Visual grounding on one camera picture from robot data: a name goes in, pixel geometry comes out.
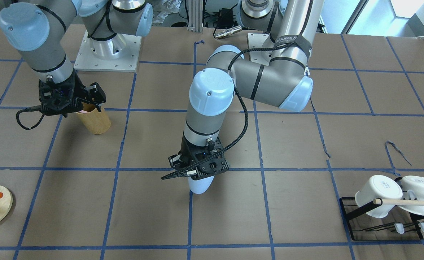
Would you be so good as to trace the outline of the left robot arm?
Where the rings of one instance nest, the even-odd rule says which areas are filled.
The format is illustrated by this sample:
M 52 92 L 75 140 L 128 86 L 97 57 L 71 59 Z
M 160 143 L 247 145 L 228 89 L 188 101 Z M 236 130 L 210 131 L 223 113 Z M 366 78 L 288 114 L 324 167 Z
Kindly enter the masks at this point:
M 243 51 L 223 45 L 213 52 L 206 68 L 194 76 L 182 147 L 170 156 L 174 172 L 163 180 L 189 177 L 198 181 L 228 171 L 224 153 L 248 128 L 243 98 L 293 112 L 303 110 L 310 99 L 314 83 L 305 70 L 323 1 L 289 0 L 285 10 L 272 0 L 245 0 L 240 6 L 245 14 L 241 23 L 251 23 L 252 19 L 262 22 L 257 28 L 267 26 L 271 45 Z M 224 147 L 218 135 L 234 96 L 241 103 L 245 123 L 240 135 Z

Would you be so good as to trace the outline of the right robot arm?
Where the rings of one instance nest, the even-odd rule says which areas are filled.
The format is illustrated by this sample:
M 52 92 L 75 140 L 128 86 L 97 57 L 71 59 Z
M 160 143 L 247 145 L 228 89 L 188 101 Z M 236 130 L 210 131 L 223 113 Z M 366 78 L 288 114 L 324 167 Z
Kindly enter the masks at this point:
M 73 18 L 80 16 L 94 56 L 114 59 L 126 50 L 122 35 L 147 36 L 153 7 L 144 0 L 24 0 L 0 11 L 0 29 L 39 76 L 40 105 L 24 109 L 44 116 L 101 111 L 106 94 L 98 83 L 82 84 L 60 44 Z

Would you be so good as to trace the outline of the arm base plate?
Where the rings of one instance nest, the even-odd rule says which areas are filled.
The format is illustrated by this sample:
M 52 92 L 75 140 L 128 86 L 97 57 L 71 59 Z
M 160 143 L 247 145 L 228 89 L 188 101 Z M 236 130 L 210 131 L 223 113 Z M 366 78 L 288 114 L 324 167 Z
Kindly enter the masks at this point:
M 248 33 L 249 48 L 255 49 L 255 48 L 272 47 L 273 43 L 269 39 L 269 36 L 270 36 L 269 34 Z M 256 62 L 257 64 L 263 64 L 263 65 L 268 65 L 268 63 L 272 59 L 270 51 L 249 52 L 249 56 L 251 61 Z M 306 76 L 310 75 L 309 68 L 307 67 L 307 62 L 309 59 L 306 57 L 306 55 L 300 48 L 291 47 L 285 51 L 279 50 L 277 51 L 276 57 L 287 57 L 287 58 L 292 58 L 299 61 L 304 66 L 304 69 L 305 69 L 304 74 Z
M 84 34 L 74 69 L 94 72 L 136 72 L 141 36 L 117 34 L 107 41 L 96 41 Z

